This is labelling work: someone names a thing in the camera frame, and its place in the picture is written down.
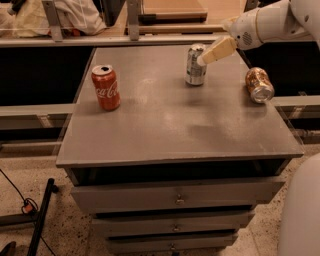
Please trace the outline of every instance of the silver can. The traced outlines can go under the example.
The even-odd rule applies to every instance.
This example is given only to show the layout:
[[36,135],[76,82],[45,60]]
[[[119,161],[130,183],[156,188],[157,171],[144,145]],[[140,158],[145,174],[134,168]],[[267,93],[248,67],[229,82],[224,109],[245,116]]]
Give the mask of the silver can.
[[191,85],[202,85],[204,83],[207,66],[200,66],[197,58],[206,49],[204,44],[193,44],[188,51],[187,70],[185,80]]

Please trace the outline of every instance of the aluminum can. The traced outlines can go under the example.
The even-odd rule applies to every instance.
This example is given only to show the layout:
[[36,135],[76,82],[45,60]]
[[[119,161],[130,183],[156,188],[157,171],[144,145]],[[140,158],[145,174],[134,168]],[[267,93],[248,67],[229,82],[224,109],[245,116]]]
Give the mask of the aluminum can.
[[193,44],[188,50],[187,71],[185,80],[191,85],[202,85],[204,83],[207,66],[200,66],[197,58],[206,49],[204,44]]
[[265,103],[274,96],[274,88],[267,72],[262,68],[251,68],[246,75],[246,86],[251,100],[256,103]]
[[117,76],[111,65],[98,65],[92,69],[91,78],[101,108],[111,111],[120,106]]

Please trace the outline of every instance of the drawer handle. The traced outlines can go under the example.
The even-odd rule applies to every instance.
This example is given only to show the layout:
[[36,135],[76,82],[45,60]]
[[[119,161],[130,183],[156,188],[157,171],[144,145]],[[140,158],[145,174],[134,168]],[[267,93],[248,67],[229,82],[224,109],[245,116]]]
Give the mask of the drawer handle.
[[172,243],[172,244],[170,245],[170,250],[171,250],[171,251],[175,251],[175,250],[176,250],[176,247],[175,247],[174,243]]
[[173,232],[180,232],[180,230],[181,229],[178,227],[178,225],[174,225],[174,227],[172,229]]
[[178,195],[178,198],[177,198],[177,200],[176,200],[176,204],[177,204],[177,205],[182,205],[182,204],[184,204],[184,203],[185,203],[184,199],[182,199],[181,195],[179,194],[179,195]]

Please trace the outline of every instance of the black cable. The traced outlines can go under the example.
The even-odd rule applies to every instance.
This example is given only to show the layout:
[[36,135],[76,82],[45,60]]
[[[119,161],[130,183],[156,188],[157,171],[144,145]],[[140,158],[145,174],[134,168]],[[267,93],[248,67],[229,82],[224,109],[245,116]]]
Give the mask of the black cable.
[[[1,170],[0,168],[0,172],[3,174],[3,176],[10,182],[10,184],[16,189],[16,191],[18,192],[18,194],[20,195],[20,197],[22,198],[23,201],[23,206],[21,207],[21,211],[23,214],[25,215],[29,215],[30,218],[33,221],[33,225],[35,225],[36,220],[34,220],[32,218],[32,214],[36,213],[38,211],[38,205],[37,203],[32,199],[32,198],[24,198],[23,195],[21,194],[21,192],[19,191],[19,189],[13,184],[13,182],[9,179],[9,177]],[[24,212],[23,208],[26,207],[28,204],[30,204],[32,206],[32,208],[34,209],[33,212],[30,214],[29,212]],[[47,242],[44,240],[44,238],[42,236],[40,236],[42,242],[46,245],[46,247],[48,248],[48,250],[52,253],[52,255],[56,256],[56,254],[52,251],[52,249],[50,248],[50,246],[47,244]]]
[[0,169],[0,172],[3,174],[3,176],[11,183],[11,185],[17,190],[19,193],[20,197],[22,198],[22,201],[24,202],[24,197],[22,196],[21,192],[19,189],[12,183],[12,181],[8,178],[8,176]]

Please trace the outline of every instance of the black stand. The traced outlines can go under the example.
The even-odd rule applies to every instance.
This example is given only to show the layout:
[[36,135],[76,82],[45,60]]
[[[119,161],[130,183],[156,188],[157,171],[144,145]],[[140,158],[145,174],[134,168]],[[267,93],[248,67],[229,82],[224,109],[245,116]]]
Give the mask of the black stand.
[[[58,187],[54,185],[54,179],[50,178],[48,179],[48,183],[42,199],[40,211],[35,215],[33,215],[32,218],[24,214],[16,214],[16,215],[0,217],[0,226],[9,226],[9,225],[35,222],[35,229],[32,235],[28,256],[36,255],[38,245],[39,245],[39,240],[41,238],[42,229],[44,226],[45,217],[46,217],[48,206],[49,206],[50,197],[52,193],[57,193],[57,192],[58,192]],[[13,255],[13,254],[6,253],[6,250],[8,249],[8,247],[9,247],[9,244],[0,252],[0,256]]]

